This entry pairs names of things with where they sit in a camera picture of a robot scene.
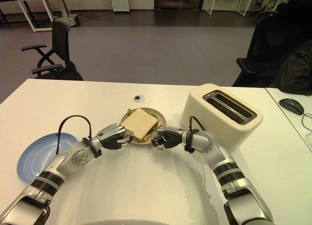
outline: doorway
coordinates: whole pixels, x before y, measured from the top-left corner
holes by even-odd
[[[201,10],[204,0],[155,0],[156,10]]]

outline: bread slice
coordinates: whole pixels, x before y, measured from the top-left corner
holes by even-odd
[[[157,124],[157,128],[159,128],[162,125],[161,121],[159,120],[158,124]],[[146,142],[149,138],[151,137],[151,134],[146,135],[145,137],[143,137],[143,142]]]
[[[157,122],[158,119],[141,108],[137,108],[132,115],[122,122],[122,125],[126,129],[133,131],[134,136],[141,141]]]

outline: black office chair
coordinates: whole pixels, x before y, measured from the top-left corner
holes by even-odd
[[[68,46],[68,31],[70,27],[60,21],[52,22],[52,49],[48,53],[42,52],[41,48],[46,45],[32,45],[22,47],[22,51],[34,49],[42,58],[37,64],[37,68],[32,69],[32,74],[37,74],[36,79],[55,79],[55,80],[83,80],[81,75],[77,72],[75,65],[69,59],[69,46]],[[65,62],[65,67],[61,64],[55,64],[49,57],[57,54]],[[44,61],[48,61],[51,65],[43,66]]]
[[[255,28],[246,58],[238,58],[241,73],[233,86],[269,87],[281,63],[312,38],[312,0],[289,0],[278,15]]]

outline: plate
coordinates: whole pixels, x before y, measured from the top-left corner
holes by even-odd
[[[64,152],[77,139],[71,134],[62,132],[59,140],[59,153]],[[41,137],[33,142],[19,158],[17,173],[24,183],[31,184],[42,169],[55,157],[58,146],[57,133]]]
[[[143,110],[146,111],[146,112],[155,114],[155,115],[157,116],[158,120],[160,120],[161,123],[162,123],[161,127],[165,127],[165,126],[167,125],[167,124],[166,124],[166,119],[165,119],[165,117],[164,117],[159,111],[154,110],[154,109],[152,109],[152,108],[147,108],[147,107],[140,107],[140,108],[143,109]],[[129,114],[126,113],[126,114],[122,117],[120,123],[122,123],[123,121],[125,121],[128,117],[129,117]],[[138,145],[149,145],[149,144],[152,143],[151,138],[148,138],[148,139],[146,140],[146,142],[140,142],[139,139],[137,139],[136,137],[133,138],[133,141],[132,141],[132,142],[133,142],[133,143],[136,143],[136,144],[138,144]]]

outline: blue plate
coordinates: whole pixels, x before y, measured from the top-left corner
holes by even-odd
[[[64,152],[77,139],[71,134],[62,132],[59,141],[59,153]],[[24,183],[31,184],[43,168],[55,157],[58,146],[56,133],[43,136],[33,142],[21,155],[17,173]]]

